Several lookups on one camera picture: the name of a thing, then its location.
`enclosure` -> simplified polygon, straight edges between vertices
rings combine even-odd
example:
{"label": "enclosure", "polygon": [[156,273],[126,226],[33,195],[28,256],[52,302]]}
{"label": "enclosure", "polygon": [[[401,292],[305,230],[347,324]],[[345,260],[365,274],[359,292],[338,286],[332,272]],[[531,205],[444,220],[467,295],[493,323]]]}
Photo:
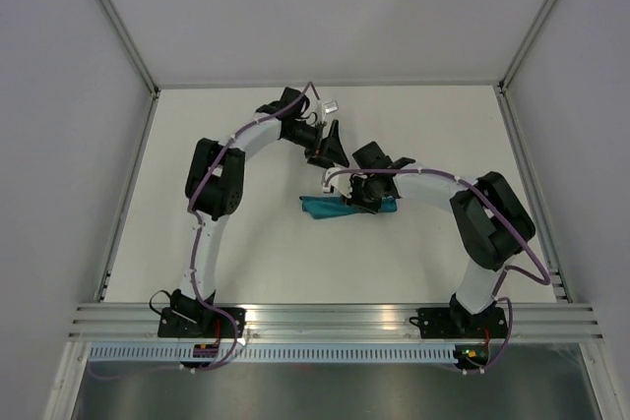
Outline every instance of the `enclosure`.
{"label": "enclosure", "polygon": [[[627,0],[2,0],[0,14],[11,418],[627,418]],[[158,337],[148,302],[187,277],[197,142],[311,81],[352,162],[376,141],[465,179],[497,171],[532,217],[551,283],[506,278],[512,332],[487,336],[491,369],[449,372],[479,340],[410,322],[467,271],[453,216],[400,199],[311,218],[300,197],[321,195],[323,169],[283,140],[247,161],[221,241],[216,303],[246,311],[232,362],[190,374],[180,362],[213,340]],[[525,252],[511,264],[536,270]]]}

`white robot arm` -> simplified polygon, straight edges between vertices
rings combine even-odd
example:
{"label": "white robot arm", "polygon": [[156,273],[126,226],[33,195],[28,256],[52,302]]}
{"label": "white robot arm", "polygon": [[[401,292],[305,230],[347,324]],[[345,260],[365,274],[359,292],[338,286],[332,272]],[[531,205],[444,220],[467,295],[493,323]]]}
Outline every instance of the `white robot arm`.
{"label": "white robot arm", "polygon": [[[256,114],[255,118],[262,118],[263,114]],[[276,142],[280,139],[281,128],[283,122],[273,118],[266,122],[250,128],[243,132],[230,148],[232,150],[241,151],[244,155],[244,162],[247,162],[254,154],[260,151],[267,145]],[[220,147],[225,145],[226,140],[219,143]],[[222,167],[218,167],[214,175],[220,176],[222,174]],[[232,199],[240,202],[240,196],[231,197]],[[191,248],[195,246],[196,260],[195,271],[197,274],[197,287],[202,294],[204,300],[207,300],[213,296],[216,291],[216,278],[215,272],[217,268],[217,256],[219,254],[219,246],[221,244],[221,238],[223,231],[229,220],[229,214],[213,219],[209,214],[200,211],[199,215],[202,219],[202,231],[199,241],[195,244],[197,237],[197,227],[191,230]],[[179,290],[182,295],[194,300],[195,292],[193,291],[192,270],[189,268],[184,273],[182,281],[179,284]]]}
{"label": "white robot arm", "polygon": [[[347,205],[360,211],[377,212],[383,198],[395,198],[420,200],[453,213],[469,254],[464,278],[450,303],[456,324],[469,325],[495,303],[506,270],[526,272],[508,262],[524,249],[531,252],[526,242],[534,237],[536,228],[499,173],[471,179],[426,168],[406,157],[393,162],[375,142],[352,156],[359,169],[328,169],[324,192],[336,189]],[[487,214],[487,210],[496,214]],[[542,278],[532,278],[548,284],[546,269],[535,255],[533,260]]]}
{"label": "white robot arm", "polygon": [[[201,227],[193,229],[191,264],[170,295],[169,307],[161,313],[158,336],[208,333],[214,314],[204,305],[214,304],[221,237],[229,216],[240,204],[245,162],[279,139],[304,147],[307,162],[327,169],[325,192],[337,189],[345,203],[359,211],[376,213],[382,199],[393,197],[418,199],[454,214],[470,256],[462,284],[450,302],[450,317],[462,330],[494,304],[506,262],[523,249],[530,251],[527,241],[536,229],[500,174],[461,179],[424,168],[410,158],[393,162],[374,142],[353,154],[359,169],[347,169],[339,122],[334,120],[323,138],[327,107],[322,107],[313,125],[302,117],[307,108],[304,92],[285,89],[280,100],[258,108],[254,121],[235,136],[222,142],[203,139],[197,144],[185,192],[191,200],[189,210],[197,215]],[[344,167],[333,167],[335,163]],[[487,215],[486,210],[495,216]]]}

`white wall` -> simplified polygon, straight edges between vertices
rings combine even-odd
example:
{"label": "white wall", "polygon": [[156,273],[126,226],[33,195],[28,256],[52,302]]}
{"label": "white wall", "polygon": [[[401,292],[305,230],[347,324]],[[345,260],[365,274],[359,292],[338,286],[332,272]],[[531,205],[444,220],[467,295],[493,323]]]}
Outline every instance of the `white wall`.
{"label": "white wall", "polygon": [[148,93],[95,0],[0,0],[0,405],[40,418]]}
{"label": "white wall", "polygon": [[630,389],[630,1],[560,0],[511,87],[570,288]]}
{"label": "white wall", "polygon": [[542,0],[113,0],[160,86],[497,81]]}

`aluminum frame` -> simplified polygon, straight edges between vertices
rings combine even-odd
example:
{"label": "aluminum frame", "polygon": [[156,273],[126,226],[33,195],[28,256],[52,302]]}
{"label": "aluminum frame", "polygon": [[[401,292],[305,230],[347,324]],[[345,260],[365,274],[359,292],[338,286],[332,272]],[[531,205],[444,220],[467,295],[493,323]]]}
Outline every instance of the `aluminum frame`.
{"label": "aluminum frame", "polygon": [[[513,304],[513,343],[599,343],[589,304]],[[243,338],[260,343],[478,343],[473,339],[422,339],[409,323],[419,307],[446,304],[234,304],[247,310]],[[172,342],[158,338],[158,317],[146,304],[92,303],[77,308],[69,341]],[[213,342],[213,339],[196,339]]]}
{"label": "aluminum frame", "polygon": [[89,353],[89,343],[66,343],[43,414],[45,420],[72,418]]}
{"label": "aluminum frame", "polygon": [[510,65],[503,75],[503,79],[499,83],[499,87],[502,89],[508,88],[514,78],[516,77],[521,65],[527,58],[532,46],[534,45],[538,35],[542,31],[542,28],[546,24],[551,12],[555,8],[558,0],[543,0],[542,5],[538,9],[538,12],[535,14],[534,20],[530,24],[528,31],[525,33],[519,48],[517,49],[512,61],[510,61]]}
{"label": "aluminum frame", "polygon": [[158,108],[159,92],[152,96],[151,103],[147,108],[147,115],[145,118],[145,125],[143,126],[140,140],[135,146],[134,161],[131,165],[127,178],[125,179],[125,187],[123,188],[122,197],[118,205],[116,212],[116,219],[112,225],[109,238],[107,240],[107,252],[104,256],[101,266],[103,267],[102,276],[98,287],[94,293],[95,301],[103,301],[107,284],[109,283],[109,276],[111,275],[111,269],[116,259],[116,253],[118,251],[118,245],[120,244],[120,238],[122,231],[125,227],[125,220],[127,218],[127,211],[131,204],[131,198],[136,187],[136,181],[138,180],[138,174],[140,173],[140,165],[142,164],[142,158],[147,148],[147,141],[149,140],[149,134],[151,133],[151,127],[154,123],[154,117],[156,116],[156,110]]}
{"label": "aluminum frame", "polygon": [[149,72],[147,64],[140,55],[136,43],[120,18],[120,14],[118,14],[113,2],[111,0],[96,0],[96,3],[107,18],[111,29],[118,37],[123,50],[129,57],[131,64],[134,66],[134,69],[136,69],[145,87],[149,90],[152,97],[156,97],[159,92],[158,86]]}
{"label": "aluminum frame", "polygon": [[[558,253],[551,236],[551,228],[549,226],[549,218],[546,207],[542,201],[540,187],[537,183],[536,176],[532,169],[531,162],[525,149],[523,134],[518,125],[514,110],[508,100],[507,92],[500,86],[494,88],[494,93],[499,104],[499,110],[503,117],[503,123],[508,135],[512,153],[516,160],[523,187],[525,188],[526,198],[532,210],[532,218],[534,219],[540,247],[544,254],[547,266],[551,269],[561,271]],[[567,296],[570,298],[570,291],[567,290]]]}

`blue cloth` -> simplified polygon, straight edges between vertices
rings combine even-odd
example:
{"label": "blue cloth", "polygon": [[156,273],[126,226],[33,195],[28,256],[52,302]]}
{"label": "blue cloth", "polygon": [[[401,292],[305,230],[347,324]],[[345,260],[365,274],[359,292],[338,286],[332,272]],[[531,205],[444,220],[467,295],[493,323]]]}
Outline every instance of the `blue cloth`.
{"label": "blue cloth", "polygon": [[[299,200],[302,201],[302,211],[307,211],[316,220],[360,213],[358,210],[344,204],[341,197],[301,196]],[[388,198],[383,199],[379,212],[391,213],[397,209],[396,200]]]}

